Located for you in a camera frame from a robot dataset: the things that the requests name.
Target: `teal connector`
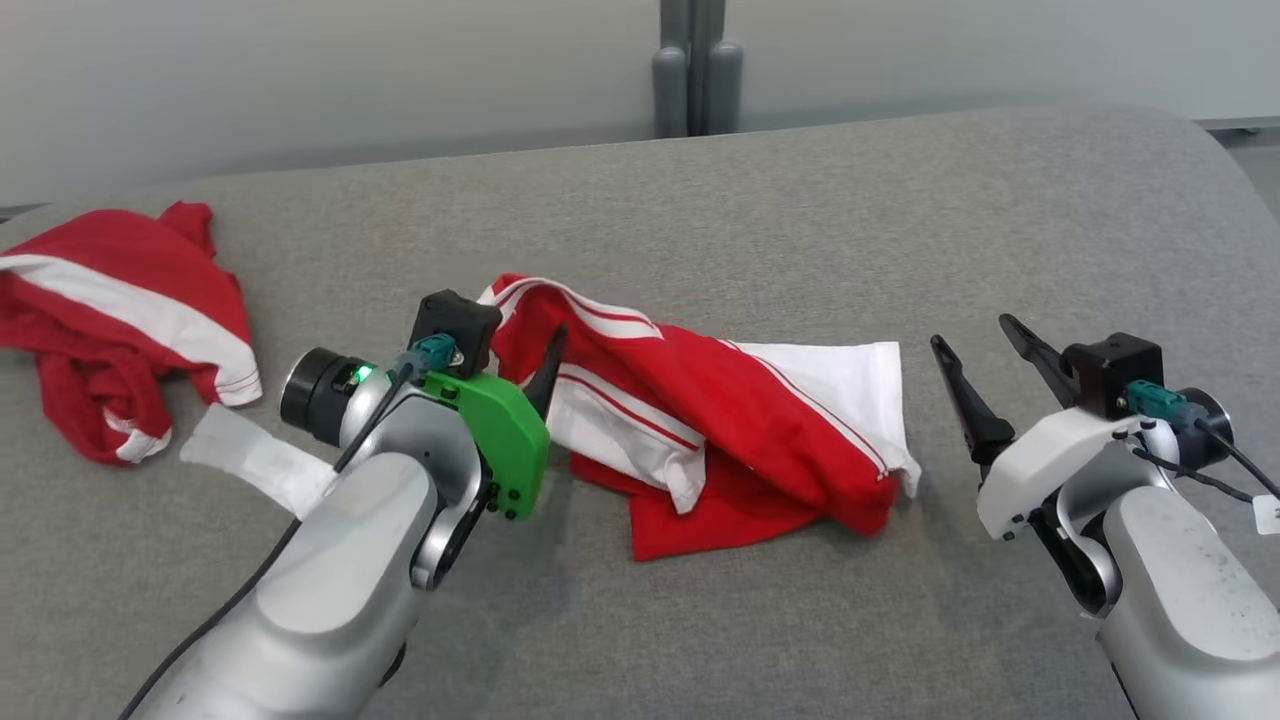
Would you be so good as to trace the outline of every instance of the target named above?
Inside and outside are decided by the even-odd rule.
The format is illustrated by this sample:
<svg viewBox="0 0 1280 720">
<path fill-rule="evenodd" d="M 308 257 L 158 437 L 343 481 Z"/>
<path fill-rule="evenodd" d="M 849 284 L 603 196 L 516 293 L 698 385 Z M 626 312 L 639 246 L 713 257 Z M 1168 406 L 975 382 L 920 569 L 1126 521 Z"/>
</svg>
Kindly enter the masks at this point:
<svg viewBox="0 0 1280 720">
<path fill-rule="evenodd" d="M 1129 410 L 1139 415 L 1169 423 L 1178 432 L 1196 430 L 1197 420 L 1208 420 L 1203 405 L 1192 402 L 1185 395 L 1147 380 L 1134 380 L 1124 388 Z"/>
<path fill-rule="evenodd" d="M 1166 423 L 1178 419 L 1179 410 L 1190 402 L 1185 395 L 1147 380 L 1134 380 L 1125 386 L 1124 397 L 1129 410 Z"/>
<path fill-rule="evenodd" d="M 426 355 L 428 369 L 436 372 L 448 369 L 449 364 L 453 363 L 456 347 L 453 338 L 444 333 L 424 337 L 413 343 L 413 350 Z"/>
</svg>

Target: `red fabric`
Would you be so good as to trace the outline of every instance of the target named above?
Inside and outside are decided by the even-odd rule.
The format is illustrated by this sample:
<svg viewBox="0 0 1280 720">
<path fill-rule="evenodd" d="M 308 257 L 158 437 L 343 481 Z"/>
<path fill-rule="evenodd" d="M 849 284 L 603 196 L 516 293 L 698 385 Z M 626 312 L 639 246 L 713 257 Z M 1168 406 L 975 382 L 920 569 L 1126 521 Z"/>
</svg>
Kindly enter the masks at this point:
<svg viewBox="0 0 1280 720">
<path fill-rule="evenodd" d="M 212 263 L 207 205 L 178 202 L 159 219 L 124 210 L 97 210 L 52 228 L 4 254 L 61 259 L 119 287 L 145 288 L 216 322 L 244 343 L 248 318 L 233 277 Z M 44 410 L 86 457 L 127 465 L 116 450 L 129 437 L 110 428 L 104 410 L 154 438 L 170 425 L 156 378 L 188 370 L 206 402 L 257 383 L 244 373 L 218 386 L 218 366 L 189 360 L 140 328 L 0 266 L 0 345 L 36 355 Z M 164 313 L 140 295 L 148 313 Z"/>
<path fill-rule="evenodd" d="M 631 553 L 636 560 L 755 544 L 818 520 L 823 512 L 799 502 L 724 452 L 707 448 L 707 487 L 692 512 L 680 515 L 671 497 L 635 478 L 573 454 L 579 478 L 626 493 L 631 510 Z"/>
<path fill-rule="evenodd" d="M 502 275 L 493 291 L 520 279 Z M 534 286 L 516 297 L 499 295 L 497 302 L 509 315 L 493 341 L 504 378 L 527 378 L 554 328 L 566 323 L 566 364 L 590 369 L 707 437 L 707 486 L 685 515 L 675 514 L 664 492 L 575 457 L 584 479 L 632 496 L 637 559 L 748 544 L 822 515 L 865 534 L 884 525 L 896 482 L 883 460 L 855 447 L 760 361 L 684 328 L 591 309 L 554 287 Z M 617 332 L 593 329 L 584 315 Z M 646 325 L 662 337 L 616 337 Z"/>
</svg>

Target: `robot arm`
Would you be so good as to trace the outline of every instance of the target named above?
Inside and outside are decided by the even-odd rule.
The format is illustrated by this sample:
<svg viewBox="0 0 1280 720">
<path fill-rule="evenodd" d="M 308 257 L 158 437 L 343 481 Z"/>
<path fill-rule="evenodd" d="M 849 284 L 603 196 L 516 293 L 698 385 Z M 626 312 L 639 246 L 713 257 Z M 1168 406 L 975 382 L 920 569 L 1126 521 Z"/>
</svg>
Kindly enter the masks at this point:
<svg viewBox="0 0 1280 720">
<path fill-rule="evenodd" d="M 982 465 L 983 527 L 1005 541 L 1034 532 L 1080 606 L 1102 620 L 1098 641 L 1138 717 L 1272 717 L 1280 702 L 1276 606 L 1149 461 L 1196 471 L 1224 459 L 1198 423 L 1178 420 L 1190 411 L 1230 437 L 1226 413 L 1202 391 L 1158 387 L 1160 347 L 1140 338 L 1117 333 L 1071 346 L 1062 357 L 1012 316 L 1001 324 L 1064 410 L 1015 441 L 955 352 L 933 338 Z M 1187 402 L 1156 407 L 1164 397 Z"/>
<path fill-rule="evenodd" d="M 521 391 L 483 372 L 499 319 L 445 291 L 424 299 L 394 379 L 324 348 L 298 360 L 280 415 L 346 448 L 344 471 L 147 717 L 360 715 L 480 515 L 525 518 L 538 500 L 564 333 Z"/>
</svg>

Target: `white stripe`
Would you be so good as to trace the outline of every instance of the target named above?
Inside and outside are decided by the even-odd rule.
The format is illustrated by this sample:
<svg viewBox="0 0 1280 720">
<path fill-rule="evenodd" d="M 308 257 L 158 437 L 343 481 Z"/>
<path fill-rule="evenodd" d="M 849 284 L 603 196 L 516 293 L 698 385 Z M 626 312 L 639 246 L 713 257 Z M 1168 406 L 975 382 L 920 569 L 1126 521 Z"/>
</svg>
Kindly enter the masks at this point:
<svg viewBox="0 0 1280 720">
<path fill-rule="evenodd" d="M 662 410 L 658 410 L 653 405 L 649 405 L 648 402 L 637 398 L 636 396 L 627 395 L 622 388 L 605 380 L 600 375 L 596 375 L 595 373 L 588 370 L 581 365 L 570 365 L 566 363 L 561 365 L 559 372 L 562 375 L 575 375 L 582 378 L 584 380 L 595 386 L 599 389 L 599 392 L 603 392 L 618 405 L 626 407 L 631 413 L 635 413 L 636 415 L 644 418 L 645 420 L 653 423 L 654 425 L 658 425 L 659 428 L 669 432 L 671 434 L 678 437 L 680 439 L 687 442 L 694 447 L 701 447 L 703 443 L 707 442 L 707 437 L 695 430 L 694 428 L 690 428 L 689 425 L 681 423 L 676 418 L 663 413 Z M 620 414 L 617 409 L 612 406 L 607 405 L 605 409 L 613 413 L 614 415 L 622 416 L 622 414 Z M 628 423 L 634 421 L 631 418 L 625 418 L 625 419 Z M 663 438 L 663 441 L 671 442 L 669 438 Z"/>
<path fill-rule="evenodd" d="M 115 318 L 192 364 L 216 366 L 215 389 L 228 388 L 219 391 L 227 405 L 262 395 L 261 380 L 250 382 L 257 364 L 248 343 L 189 305 L 49 255 L 4 255 L 0 270 Z"/>
<path fill-rule="evenodd" d="M 653 324 L 653 322 L 641 313 L 630 307 L 596 302 L 573 292 L 567 286 L 545 278 L 518 279 L 504 287 L 502 292 L 498 293 L 494 293 L 493 287 L 489 287 L 480 295 L 477 302 L 483 305 L 495 305 L 499 310 L 502 310 L 502 324 L 504 325 L 507 324 L 507 320 L 509 320 L 518 311 L 520 300 L 525 296 L 525 293 L 539 286 L 558 290 L 567 300 L 566 304 L 570 310 L 572 310 L 573 314 L 582 320 L 584 324 L 586 324 L 586 327 L 604 337 L 614 340 L 636 340 L 645 337 L 662 338 L 662 331 L 658 329 L 658 325 Z M 625 315 L 631 319 L 621 320 L 602 318 L 591 313 L 591 310 L 595 310 L 596 313 L 608 313 L 611 315 Z"/>
<path fill-rule="evenodd" d="M 884 477 L 884 474 L 888 473 L 890 468 L 886 468 L 884 464 L 879 460 L 879 457 L 881 457 L 879 452 L 877 452 L 877 450 L 873 448 L 870 443 L 868 443 L 863 438 L 858 437 L 856 433 L 850 432 L 850 429 L 846 427 L 846 423 L 844 423 L 842 420 L 840 420 L 838 418 L 836 418 L 827 409 L 824 409 L 820 404 L 818 404 L 815 400 L 813 400 L 812 397 L 809 397 L 808 395 L 805 395 L 803 391 L 800 391 L 799 386 L 795 384 L 785 374 L 782 374 L 782 372 L 780 372 L 772 364 L 765 363 L 764 360 L 762 360 L 762 359 L 751 355 L 750 352 L 744 351 L 741 347 L 739 347 L 737 345 L 735 345 L 732 341 L 728 341 L 728 340 L 724 340 L 724 338 L 719 338 L 719 340 L 724 345 L 732 347 L 733 350 L 737 350 L 742 355 L 746 355 L 751 360 L 755 360 L 756 363 L 759 363 L 762 368 L 764 368 L 765 370 L 769 372 L 769 374 L 772 374 L 774 378 L 777 378 L 778 384 L 782 386 L 783 389 L 786 389 L 794 397 L 796 397 L 797 400 L 800 400 L 800 402 L 804 402 L 810 410 L 813 410 L 814 413 L 817 413 L 819 418 L 822 418 L 823 420 L 826 420 L 828 425 L 831 425 L 832 428 L 836 429 L 836 432 L 838 432 L 841 436 L 844 436 L 844 438 L 846 441 L 849 441 L 850 445 L 852 445 L 855 448 L 858 448 L 858 451 L 861 452 L 864 456 L 867 456 L 868 460 L 870 460 L 872 462 L 874 462 L 876 468 L 879 470 L 879 474 L 881 474 L 882 478 Z"/>
<path fill-rule="evenodd" d="M 102 420 L 106 421 L 106 427 L 111 428 L 118 433 L 124 433 L 129 437 L 124 438 L 124 442 L 115 448 L 115 456 L 125 462 L 141 462 L 145 457 L 150 457 L 156 452 L 160 452 L 169 446 L 169 438 L 173 437 L 173 429 L 166 429 L 163 436 L 152 437 L 138 429 L 137 421 L 133 419 L 120 418 L 109 409 L 102 409 Z"/>
<path fill-rule="evenodd" d="M 677 514 L 692 510 L 707 486 L 705 445 L 680 445 L 580 382 L 556 383 L 547 425 L 557 445 L 668 492 Z"/>
</svg>

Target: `white wall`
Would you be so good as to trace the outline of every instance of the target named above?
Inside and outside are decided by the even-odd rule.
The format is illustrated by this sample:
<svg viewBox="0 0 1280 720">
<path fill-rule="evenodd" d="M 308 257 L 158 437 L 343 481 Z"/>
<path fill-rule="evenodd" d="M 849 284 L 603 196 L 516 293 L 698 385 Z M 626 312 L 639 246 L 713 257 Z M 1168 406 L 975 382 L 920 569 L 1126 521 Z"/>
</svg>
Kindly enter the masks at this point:
<svg viewBox="0 0 1280 720">
<path fill-rule="evenodd" d="M 0 206 L 648 137 L 655 0 L 0 0 Z"/>
<path fill-rule="evenodd" d="M 1097 97 L 1280 115 L 1280 0 L 728 0 L 742 128 Z M 658 0 L 0 0 L 0 208 L 652 132 Z"/>
<path fill-rule="evenodd" d="M 1098 99 L 1280 115 L 1280 0 L 728 0 L 742 129 Z"/>
</svg>

